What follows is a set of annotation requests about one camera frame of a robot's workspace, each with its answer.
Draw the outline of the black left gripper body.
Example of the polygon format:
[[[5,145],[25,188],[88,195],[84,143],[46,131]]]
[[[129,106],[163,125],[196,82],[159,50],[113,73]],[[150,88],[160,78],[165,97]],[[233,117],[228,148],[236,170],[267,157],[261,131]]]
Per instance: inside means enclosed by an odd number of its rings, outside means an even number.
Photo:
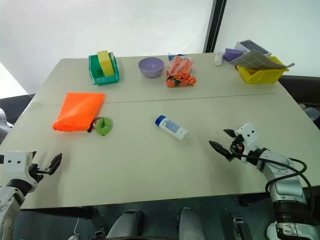
[[[52,168],[53,168],[52,164],[47,168],[38,168],[37,164],[32,163],[31,166],[28,168],[28,173],[38,184],[44,178],[44,174],[47,174],[47,175],[53,174]]]

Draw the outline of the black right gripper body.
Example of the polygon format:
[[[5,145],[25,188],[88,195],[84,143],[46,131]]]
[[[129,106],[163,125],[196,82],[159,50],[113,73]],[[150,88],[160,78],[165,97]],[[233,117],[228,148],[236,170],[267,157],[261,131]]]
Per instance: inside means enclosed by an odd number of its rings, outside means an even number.
[[[242,159],[242,154],[244,152],[244,138],[242,137],[241,134],[236,136],[234,140],[231,143],[231,146],[229,147],[229,150],[232,154],[233,157],[241,160]]]

